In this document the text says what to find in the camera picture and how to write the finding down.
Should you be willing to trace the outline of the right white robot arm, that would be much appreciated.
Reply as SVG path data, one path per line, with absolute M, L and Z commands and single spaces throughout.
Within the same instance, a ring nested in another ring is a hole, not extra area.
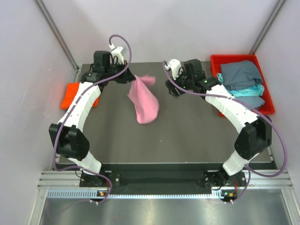
M 215 77 L 207 77 L 199 60 L 181 63 L 176 59 L 163 61 L 168 77 L 166 87 L 174 98 L 185 93 L 201 96 L 217 108 L 235 127 L 238 137 L 234 152 L 219 170 L 205 179 L 206 186 L 219 190 L 231 185 L 243 167 L 271 144 L 272 128 L 258 114 L 249 110 L 226 90 Z

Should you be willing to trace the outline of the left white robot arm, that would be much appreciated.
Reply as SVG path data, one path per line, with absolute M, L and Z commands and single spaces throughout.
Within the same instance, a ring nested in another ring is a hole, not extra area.
M 82 171 L 82 187 L 100 187 L 109 183 L 102 163 L 90 152 L 90 143 L 83 134 L 83 127 L 93 104 L 109 81 L 126 84 L 135 80 L 123 52 L 123 47 L 114 47 L 111 52 L 94 52 L 94 62 L 82 75 L 68 110 L 57 124 L 49 127 L 56 153 L 75 163 Z

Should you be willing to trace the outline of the pink t-shirt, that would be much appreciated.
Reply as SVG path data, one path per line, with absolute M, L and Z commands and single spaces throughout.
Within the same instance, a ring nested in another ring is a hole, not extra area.
M 148 86 L 154 85 L 155 81 L 153 76 L 139 77 L 135 75 L 135 80 L 131 82 L 128 97 L 134 104 L 136 120 L 139 124 L 151 123 L 158 116 L 158 99 L 148 88 Z

